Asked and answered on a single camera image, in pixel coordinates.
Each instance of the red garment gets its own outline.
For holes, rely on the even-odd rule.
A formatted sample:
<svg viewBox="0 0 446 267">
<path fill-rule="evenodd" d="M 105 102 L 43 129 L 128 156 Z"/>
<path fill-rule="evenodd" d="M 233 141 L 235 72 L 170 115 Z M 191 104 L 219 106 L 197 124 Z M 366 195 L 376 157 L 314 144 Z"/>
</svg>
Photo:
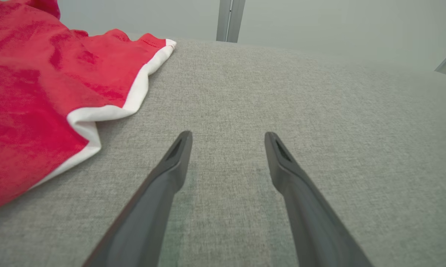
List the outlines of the red garment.
<svg viewBox="0 0 446 267">
<path fill-rule="evenodd" d="M 59 17 L 57 0 L 0 1 L 0 206 L 98 152 L 94 121 L 136 112 L 174 49 Z"/>
</svg>

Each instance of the wall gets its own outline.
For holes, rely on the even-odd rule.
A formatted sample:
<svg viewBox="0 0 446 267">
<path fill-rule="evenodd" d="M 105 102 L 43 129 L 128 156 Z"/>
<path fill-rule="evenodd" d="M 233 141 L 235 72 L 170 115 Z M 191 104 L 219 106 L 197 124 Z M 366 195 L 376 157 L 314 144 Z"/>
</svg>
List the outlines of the wall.
<svg viewBox="0 0 446 267">
<path fill-rule="evenodd" d="M 433 71 L 446 58 L 446 0 L 246 0 L 238 43 Z"/>
<path fill-rule="evenodd" d="M 110 29 L 215 40 L 219 0 L 59 0 L 61 21 L 90 35 Z"/>
</svg>

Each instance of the red cloth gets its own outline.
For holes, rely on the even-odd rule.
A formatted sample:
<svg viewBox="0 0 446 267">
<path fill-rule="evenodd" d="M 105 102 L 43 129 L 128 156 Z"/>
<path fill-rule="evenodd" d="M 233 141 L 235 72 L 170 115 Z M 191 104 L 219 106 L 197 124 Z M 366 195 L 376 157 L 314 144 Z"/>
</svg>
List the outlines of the red cloth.
<svg viewBox="0 0 446 267">
<path fill-rule="evenodd" d="M 88 144 L 70 112 L 122 108 L 138 71 L 166 46 L 117 29 L 88 37 L 59 17 L 57 0 L 0 1 L 0 205 Z"/>
</svg>

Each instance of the gray tablecloth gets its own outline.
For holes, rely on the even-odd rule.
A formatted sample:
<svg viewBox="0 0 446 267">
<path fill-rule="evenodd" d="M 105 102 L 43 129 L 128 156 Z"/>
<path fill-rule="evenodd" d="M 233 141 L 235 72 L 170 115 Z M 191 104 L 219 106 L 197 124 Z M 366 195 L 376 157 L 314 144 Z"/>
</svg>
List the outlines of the gray tablecloth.
<svg viewBox="0 0 446 267">
<path fill-rule="evenodd" d="M 194 146 L 161 266 L 295 266 L 276 132 L 376 266 L 446 267 L 446 75 L 177 40 L 99 154 L 0 208 L 0 266 L 80 266 L 183 130 Z"/>
</svg>

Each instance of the cloth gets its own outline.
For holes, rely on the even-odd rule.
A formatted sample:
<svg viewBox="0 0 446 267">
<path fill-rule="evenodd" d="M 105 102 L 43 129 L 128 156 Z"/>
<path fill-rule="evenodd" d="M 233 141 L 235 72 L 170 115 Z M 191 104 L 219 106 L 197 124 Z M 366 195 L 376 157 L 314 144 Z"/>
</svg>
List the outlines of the cloth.
<svg viewBox="0 0 446 267">
<path fill-rule="evenodd" d="M 161 267 L 297 266 L 266 131 L 374 266 L 446 267 L 446 75 L 176 41 L 142 108 L 97 123 L 96 156 L 0 208 L 0 267 L 81 266 L 183 130 L 194 141 Z"/>
<path fill-rule="evenodd" d="M 56 0 L 0 1 L 0 205 L 96 154 L 95 121 L 135 113 L 175 46 L 59 17 Z"/>
</svg>

